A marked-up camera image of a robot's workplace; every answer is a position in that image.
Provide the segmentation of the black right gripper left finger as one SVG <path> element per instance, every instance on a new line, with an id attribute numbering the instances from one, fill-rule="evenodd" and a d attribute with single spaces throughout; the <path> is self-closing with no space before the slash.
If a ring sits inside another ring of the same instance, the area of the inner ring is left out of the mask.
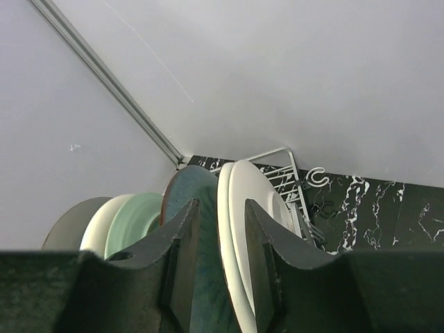
<path id="1" fill-rule="evenodd" d="M 109 259 L 3 251 L 2 332 L 188 332 L 200 203 Z"/>

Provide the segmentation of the pale green plate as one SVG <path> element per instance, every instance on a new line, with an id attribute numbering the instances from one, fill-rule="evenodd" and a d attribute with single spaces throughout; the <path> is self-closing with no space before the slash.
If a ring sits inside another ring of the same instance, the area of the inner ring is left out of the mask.
<path id="1" fill-rule="evenodd" d="M 105 258 L 144 238 L 160 215 L 163 196 L 146 192 L 132 196 L 114 216 L 105 243 Z"/>

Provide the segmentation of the white bottom plate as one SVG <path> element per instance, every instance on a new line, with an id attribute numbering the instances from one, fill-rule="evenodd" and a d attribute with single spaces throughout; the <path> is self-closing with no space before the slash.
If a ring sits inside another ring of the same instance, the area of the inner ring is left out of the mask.
<path id="1" fill-rule="evenodd" d="M 105 245 L 110 226 L 119 209 L 134 194 L 124 194 L 104 203 L 90 219 L 80 243 L 81 250 L 90 250 L 99 257 L 105 256 Z"/>

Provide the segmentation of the dark bottom plate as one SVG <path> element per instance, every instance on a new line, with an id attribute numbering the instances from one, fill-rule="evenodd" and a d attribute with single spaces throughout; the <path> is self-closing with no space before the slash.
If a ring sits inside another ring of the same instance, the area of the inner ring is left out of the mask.
<path id="1" fill-rule="evenodd" d="M 166 187 L 160 213 L 165 224 L 193 198 L 200 203 L 200 239 L 190 332 L 239 332 L 225 281 L 217 230 L 218 178 L 207 169 L 191 165 L 177 171 Z"/>

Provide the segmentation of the white blue striped plate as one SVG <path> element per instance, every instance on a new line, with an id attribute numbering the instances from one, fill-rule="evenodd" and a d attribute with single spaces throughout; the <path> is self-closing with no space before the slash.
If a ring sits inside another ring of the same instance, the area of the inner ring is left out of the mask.
<path id="1" fill-rule="evenodd" d="M 250 304 L 239 272 L 230 229 L 228 185 L 233 166 L 234 162 L 225 163 L 219 174 L 216 200 L 219 250 L 229 299 L 237 324 L 241 332 L 250 332 L 253 324 L 250 317 Z"/>

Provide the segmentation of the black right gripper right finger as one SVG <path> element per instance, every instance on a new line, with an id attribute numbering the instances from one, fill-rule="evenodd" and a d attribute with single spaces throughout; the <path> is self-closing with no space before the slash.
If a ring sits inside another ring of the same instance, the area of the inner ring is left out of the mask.
<path id="1" fill-rule="evenodd" d="M 330 255 L 245 203 L 259 332 L 442 332 L 443 253 Z"/>

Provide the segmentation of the grey reindeer plate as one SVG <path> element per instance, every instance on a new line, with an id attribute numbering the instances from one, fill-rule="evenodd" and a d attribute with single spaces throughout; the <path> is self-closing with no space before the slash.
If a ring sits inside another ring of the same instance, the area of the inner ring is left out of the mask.
<path id="1" fill-rule="evenodd" d="M 110 199 L 105 196 L 90 198 L 66 211 L 49 231 L 42 250 L 79 250 L 91 218 Z"/>

